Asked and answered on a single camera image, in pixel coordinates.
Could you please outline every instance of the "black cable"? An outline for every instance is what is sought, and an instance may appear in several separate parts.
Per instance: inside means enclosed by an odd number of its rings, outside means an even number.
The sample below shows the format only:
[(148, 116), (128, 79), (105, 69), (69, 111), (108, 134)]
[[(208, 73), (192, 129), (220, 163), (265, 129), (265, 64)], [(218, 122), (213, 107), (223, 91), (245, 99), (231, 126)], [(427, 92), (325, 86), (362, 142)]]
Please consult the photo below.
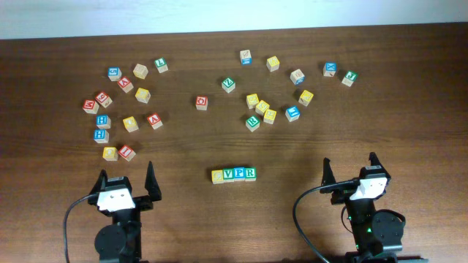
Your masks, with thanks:
[(294, 206), (292, 207), (292, 219), (294, 220), (294, 224), (295, 224), (295, 227), (298, 229), (299, 231), (299, 234), (301, 235), (301, 237), (306, 241), (307, 245), (309, 245), (309, 247), (313, 250), (313, 252), (325, 263), (330, 263), (318, 250), (317, 248), (312, 245), (312, 243), (310, 242), (310, 240), (307, 238), (306, 234), (304, 234), (304, 232), (302, 231), (302, 228), (299, 226), (299, 222), (298, 222), (298, 219), (295, 215), (295, 210), (300, 202), (300, 200), (305, 197), (307, 194), (310, 194), (312, 192), (315, 192), (317, 190), (321, 190), (321, 189), (327, 189), (327, 188), (335, 188), (337, 186), (345, 186), (345, 185), (357, 185), (356, 184), (356, 180), (347, 180), (347, 181), (344, 181), (344, 182), (339, 182), (339, 183), (334, 183), (334, 184), (330, 184), (330, 185), (326, 185), (326, 186), (318, 186), (316, 188), (312, 188), (310, 190), (307, 190), (305, 191), (302, 195), (299, 196), (299, 198), (295, 201), (294, 203)]
[(70, 211), (72, 211), (72, 209), (76, 205), (81, 203), (82, 201), (86, 201), (87, 199), (90, 199), (92, 197), (97, 197), (97, 196), (98, 196), (98, 194), (90, 194), (90, 195), (87, 195), (85, 197), (82, 197), (81, 199), (76, 200), (72, 205), (70, 205), (70, 207), (68, 207), (68, 210), (65, 213), (65, 218), (64, 218), (64, 243), (65, 243), (65, 261), (67, 263), (70, 263), (70, 258), (68, 257), (68, 242), (67, 242), (67, 219), (68, 219), (68, 215), (70, 214)]
[(344, 224), (344, 220), (343, 220), (343, 215), (344, 215), (344, 211), (346, 210), (346, 207), (343, 207), (343, 210), (341, 211), (341, 222), (343, 223), (343, 226), (344, 228), (352, 234), (352, 231), (348, 229), (348, 227), (346, 226), (346, 224)]

